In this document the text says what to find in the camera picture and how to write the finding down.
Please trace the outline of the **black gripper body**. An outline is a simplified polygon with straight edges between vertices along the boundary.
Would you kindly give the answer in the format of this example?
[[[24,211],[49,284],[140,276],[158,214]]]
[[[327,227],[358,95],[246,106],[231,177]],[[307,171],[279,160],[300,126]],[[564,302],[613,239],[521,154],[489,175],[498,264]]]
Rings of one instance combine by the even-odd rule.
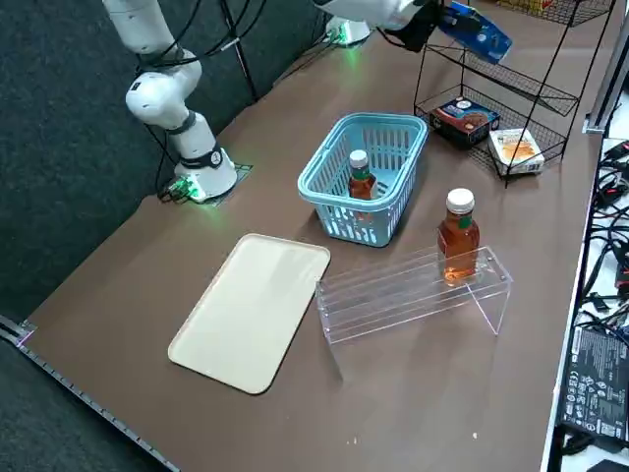
[[[443,10],[442,1],[413,1],[414,8],[409,23],[400,30],[403,46],[412,52],[420,52],[437,27]]]

